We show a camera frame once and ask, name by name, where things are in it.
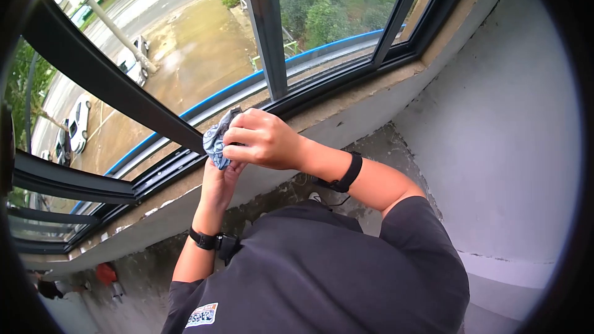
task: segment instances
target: white car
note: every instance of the white car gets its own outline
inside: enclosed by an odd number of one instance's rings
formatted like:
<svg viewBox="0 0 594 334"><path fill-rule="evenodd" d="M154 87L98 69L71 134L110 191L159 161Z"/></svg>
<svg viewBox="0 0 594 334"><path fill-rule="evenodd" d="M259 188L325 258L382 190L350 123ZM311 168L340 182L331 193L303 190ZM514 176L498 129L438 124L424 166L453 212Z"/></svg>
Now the white car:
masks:
<svg viewBox="0 0 594 334"><path fill-rule="evenodd" d="M138 51L140 51L140 53L142 53L144 56L147 55L149 51L149 44L147 43L146 39L142 37L142 35L135 36L131 39L131 41ZM130 79L134 80L141 88L147 82L149 73L142 66L142 63L136 59L134 53L132 53L132 51L128 48L124 48L120 53L118 53L116 65L118 65L119 69L128 75Z"/></svg>
<svg viewBox="0 0 594 334"><path fill-rule="evenodd" d="M68 117L68 135L70 136L70 149L73 152L81 153L87 143L88 111L91 109L91 101L83 94L78 97Z"/></svg>
<svg viewBox="0 0 594 334"><path fill-rule="evenodd" d="M49 153L49 150L43 150L41 152L41 159L47 160L47 161L51 161L52 160L52 155Z"/></svg>

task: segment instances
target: utility pole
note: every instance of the utility pole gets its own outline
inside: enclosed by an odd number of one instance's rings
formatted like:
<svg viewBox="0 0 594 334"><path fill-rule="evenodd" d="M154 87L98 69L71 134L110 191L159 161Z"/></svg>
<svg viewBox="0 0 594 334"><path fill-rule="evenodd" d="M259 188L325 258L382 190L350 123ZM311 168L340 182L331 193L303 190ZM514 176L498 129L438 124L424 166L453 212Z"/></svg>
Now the utility pole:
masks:
<svg viewBox="0 0 594 334"><path fill-rule="evenodd" d="M115 37L122 42L124 47L128 48L129 50L134 53L136 59L138 59L145 67L148 69L149 72L155 73L157 72L157 68L152 64L147 57L145 57L138 48L134 47L134 44L124 35L122 30L120 30L117 26L115 26L114 22L108 17L108 15L103 11L103 8L95 0L88 0L87 4L93 9L97 17L99 17L103 23L112 31Z"/></svg>
<svg viewBox="0 0 594 334"><path fill-rule="evenodd" d="M25 92L25 139L27 141L27 152L31 153L31 88L33 87L33 77L35 75L35 63L37 63L38 53L33 54L31 64L29 65L29 74L27 75L27 90Z"/></svg>

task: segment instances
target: blue patterned cloth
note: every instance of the blue patterned cloth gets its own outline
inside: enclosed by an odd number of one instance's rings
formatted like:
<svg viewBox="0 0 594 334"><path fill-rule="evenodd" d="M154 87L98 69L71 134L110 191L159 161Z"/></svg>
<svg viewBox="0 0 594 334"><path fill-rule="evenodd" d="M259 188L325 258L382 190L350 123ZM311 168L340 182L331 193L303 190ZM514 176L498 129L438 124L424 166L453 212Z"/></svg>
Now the blue patterned cloth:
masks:
<svg viewBox="0 0 594 334"><path fill-rule="evenodd" d="M241 107L239 106L228 110L227 113L223 115L223 118L221 118L219 124L210 127L210 129L204 133L204 137L202 138L204 151L209 154L214 165L220 170L225 169L231 163L231 160L223 156L223 148L225 147L223 144L223 135L229 130L229 124L233 118L241 114L241 112Z"/></svg>

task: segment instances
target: window frame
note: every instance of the window frame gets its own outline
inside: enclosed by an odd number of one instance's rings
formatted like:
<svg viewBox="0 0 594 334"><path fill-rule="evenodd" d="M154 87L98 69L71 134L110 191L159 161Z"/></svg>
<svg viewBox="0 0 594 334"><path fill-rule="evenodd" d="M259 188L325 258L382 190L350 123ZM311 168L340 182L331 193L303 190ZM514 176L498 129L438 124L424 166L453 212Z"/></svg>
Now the window frame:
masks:
<svg viewBox="0 0 594 334"><path fill-rule="evenodd" d="M246 2L263 69L213 94L179 116L122 73L107 56L86 39L53 0L36 2L23 31L23 36L29 44L73 82L154 133L115 163L104 176L62 167L17 151L13 180L15 186L44 195L82 200L73 211L77 207L84 207L85 202L101 203L92 215L48 213L29 209L31 212L44 213L44 217L49 217L44 220L60 219L50 222L80 224L80 220L75 221L75 218L71 217L91 218L83 218L89 223L68 242L15 239L20 253L68 253L88 234L104 227L159 190L204 165L208 156L202 148L202 134L194 127L234 102L267 88L270 102L262 109L287 119L370 78L419 59L458 0L429 0L409 39L396 45L392 45L392 42L413 0L396 0L383 30L326 44L287 60L283 53L279 1ZM259 13L264 15L254 16L253 7L259 8ZM311 64L322 64L325 59L321 57L332 57L347 46L361 46L361 49L364 49L362 44L374 41L375 37L378 40L370 58L331 67L325 70L327 72L305 78L295 88L289 89L287 79L300 69L306 69ZM159 160L132 181L120 179L170 142L177 142L182 147ZM19 214L25 219L33 219L29 218L31 214Z"/></svg>

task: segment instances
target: person's left hand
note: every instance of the person's left hand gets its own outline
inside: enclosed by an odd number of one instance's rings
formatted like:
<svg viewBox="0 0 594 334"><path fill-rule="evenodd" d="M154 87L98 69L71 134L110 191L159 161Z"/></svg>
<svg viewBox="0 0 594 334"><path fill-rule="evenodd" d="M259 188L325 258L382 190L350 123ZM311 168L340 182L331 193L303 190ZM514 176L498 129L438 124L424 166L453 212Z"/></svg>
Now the person's left hand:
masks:
<svg viewBox="0 0 594 334"><path fill-rule="evenodd" d="M232 161L224 170L219 170L208 158L204 165L199 208L222 215L231 202L237 179L246 165L246 162Z"/></svg>

